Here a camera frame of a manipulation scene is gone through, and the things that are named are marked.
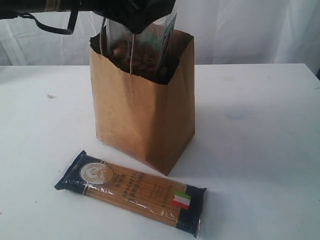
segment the italian flag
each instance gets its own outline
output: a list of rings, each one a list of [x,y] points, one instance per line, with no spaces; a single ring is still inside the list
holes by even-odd
[[[191,196],[179,191],[173,191],[173,193],[174,199],[171,201],[171,203],[179,208],[189,210]]]

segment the brown paper bag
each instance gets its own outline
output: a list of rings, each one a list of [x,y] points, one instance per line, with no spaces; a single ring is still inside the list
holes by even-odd
[[[193,36],[174,30],[180,63],[168,84],[116,67],[100,54],[99,35],[90,46],[97,138],[167,176],[195,135]]]

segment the white table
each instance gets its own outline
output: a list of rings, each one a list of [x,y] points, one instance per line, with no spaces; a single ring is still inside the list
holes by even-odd
[[[0,67],[1,240],[185,240],[55,183],[95,137],[88,66]],[[208,187],[200,239],[320,239],[320,81],[304,64],[196,66],[196,137],[170,174]]]

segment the white curtain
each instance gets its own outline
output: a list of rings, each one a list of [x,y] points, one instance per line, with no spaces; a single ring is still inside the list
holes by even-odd
[[[320,0],[177,0],[176,29],[195,36],[197,64],[305,63],[320,68]],[[69,13],[39,13],[66,27]],[[0,65],[88,65],[101,17],[82,12],[74,35],[32,20],[0,20]]]

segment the pasta package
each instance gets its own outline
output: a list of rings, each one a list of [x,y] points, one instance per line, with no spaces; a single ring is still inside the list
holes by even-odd
[[[198,237],[206,188],[94,158],[82,151],[54,186],[120,207]]]

